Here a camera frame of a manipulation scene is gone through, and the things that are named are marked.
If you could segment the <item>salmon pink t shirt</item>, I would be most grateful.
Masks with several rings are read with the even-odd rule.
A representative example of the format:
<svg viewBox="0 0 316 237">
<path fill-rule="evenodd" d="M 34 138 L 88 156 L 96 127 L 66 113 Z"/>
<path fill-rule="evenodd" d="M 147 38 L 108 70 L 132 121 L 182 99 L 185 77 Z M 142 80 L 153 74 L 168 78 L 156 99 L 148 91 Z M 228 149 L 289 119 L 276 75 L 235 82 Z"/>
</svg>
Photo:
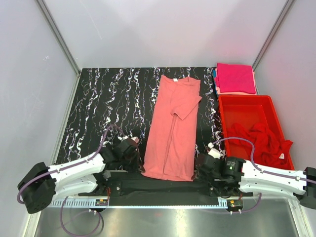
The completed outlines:
<svg viewBox="0 0 316 237">
<path fill-rule="evenodd" d="M 145 177 L 191 181 L 194 173 L 200 80 L 161 76 L 145 149 Z"/>
</svg>

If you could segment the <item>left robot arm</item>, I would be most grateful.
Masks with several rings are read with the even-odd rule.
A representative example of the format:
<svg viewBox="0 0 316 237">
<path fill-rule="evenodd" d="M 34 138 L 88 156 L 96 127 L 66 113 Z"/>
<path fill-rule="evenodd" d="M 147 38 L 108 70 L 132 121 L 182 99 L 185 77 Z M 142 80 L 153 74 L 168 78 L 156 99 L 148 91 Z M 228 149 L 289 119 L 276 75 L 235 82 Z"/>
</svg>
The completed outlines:
<svg viewBox="0 0 316 237">
<path fill-rule="evenodd" d="M 112 171 L 135 172 L 140 167 L 138 137 L 124 137 L 118 144 L 102 147 L 83 158 L 59 165 L 35 164 L 19 182 L 17 201 L 29 214 L 53 201 L 73 195 L 100 196 Z"/>
</svg>

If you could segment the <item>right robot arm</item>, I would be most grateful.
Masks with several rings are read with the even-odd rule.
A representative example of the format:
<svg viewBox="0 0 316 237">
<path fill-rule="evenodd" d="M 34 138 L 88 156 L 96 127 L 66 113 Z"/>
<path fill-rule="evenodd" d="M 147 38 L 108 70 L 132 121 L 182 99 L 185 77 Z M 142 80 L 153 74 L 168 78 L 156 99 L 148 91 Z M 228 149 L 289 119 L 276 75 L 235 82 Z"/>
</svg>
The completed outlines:
<svg viewBox="0 0 316 237">
<path fill-rule="evenodd" d="M 316 170 L 285 170 L 253 164 L 236 157 L 214 158 L 200 154 L 194 178 L 205 182 L 211 193 L 222 198 L 255 193 L 297 200 L 309 209 L 316 207 Z"/>
</svg>

